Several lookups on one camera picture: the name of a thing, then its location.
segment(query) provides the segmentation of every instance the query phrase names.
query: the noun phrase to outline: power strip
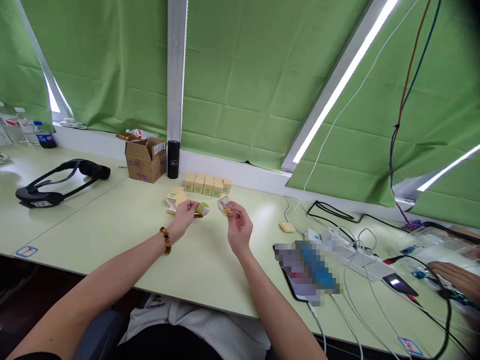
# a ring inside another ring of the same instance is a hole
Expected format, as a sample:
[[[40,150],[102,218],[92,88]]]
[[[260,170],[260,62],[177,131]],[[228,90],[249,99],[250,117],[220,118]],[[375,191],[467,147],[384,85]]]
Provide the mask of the power strip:
[[[332,254],[344,265],[364,277],[367,277],[368,270],[368,277],[373,282],[397,272],[393,265],[384,263],[381,258],[373,255],[369,250],[365,252],[364,260],[364,250],[355,249],[354,245],[341,237],[334,228],[329,227],[328,232],[323,236],[309,228],[305,233],[305,240],[318,244],[319,250]]]

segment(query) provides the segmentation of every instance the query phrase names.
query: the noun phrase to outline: pixelated area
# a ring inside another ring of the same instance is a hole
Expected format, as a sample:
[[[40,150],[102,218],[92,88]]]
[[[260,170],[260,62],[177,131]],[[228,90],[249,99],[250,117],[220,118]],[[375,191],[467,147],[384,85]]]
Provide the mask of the pixelated area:
[[[330,244],[335,250],[336,244]],[[275,244],[275,258],[286,272],[295,294],[313,306],[323,305],[323,295],[341,294],[342,265],[338,258],[322,249],[320,242],[295,241]]]

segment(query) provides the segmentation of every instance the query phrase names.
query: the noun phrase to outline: beaded bracelet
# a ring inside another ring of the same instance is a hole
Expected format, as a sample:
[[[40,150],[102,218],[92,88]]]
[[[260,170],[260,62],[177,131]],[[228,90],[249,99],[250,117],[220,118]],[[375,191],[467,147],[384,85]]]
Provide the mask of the beaded bracelet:
[[[163,226],[160,228],[160,232],[163,233],[163,237],[165,238],[165,244],[166,244],[166,250],[165,254],[170,254],[170,251],[172,251],[172,244],[170,244],[170,238],[169,238],[169,233],[167,232],[167,229],[165,229]]]

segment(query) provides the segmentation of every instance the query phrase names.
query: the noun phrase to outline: phone screen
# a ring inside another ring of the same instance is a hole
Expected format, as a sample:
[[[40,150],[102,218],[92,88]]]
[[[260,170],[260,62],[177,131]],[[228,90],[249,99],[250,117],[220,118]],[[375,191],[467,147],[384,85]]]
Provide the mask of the phone screen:
[[[388,286],[402,294],[418,296],[418,292],[412,289],[397,273],[385,276],[383,280]]]

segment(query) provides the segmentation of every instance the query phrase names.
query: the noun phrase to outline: row of small boxes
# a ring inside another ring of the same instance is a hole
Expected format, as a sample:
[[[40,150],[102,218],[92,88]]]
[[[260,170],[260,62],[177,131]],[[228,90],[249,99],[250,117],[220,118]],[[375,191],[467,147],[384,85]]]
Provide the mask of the row of small boxes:
[[[210,195],[219,198],[221,194],[228,194],[232,182],[221,177],[205,175],[202,172],[189,172],[185,178],[185,191]]]

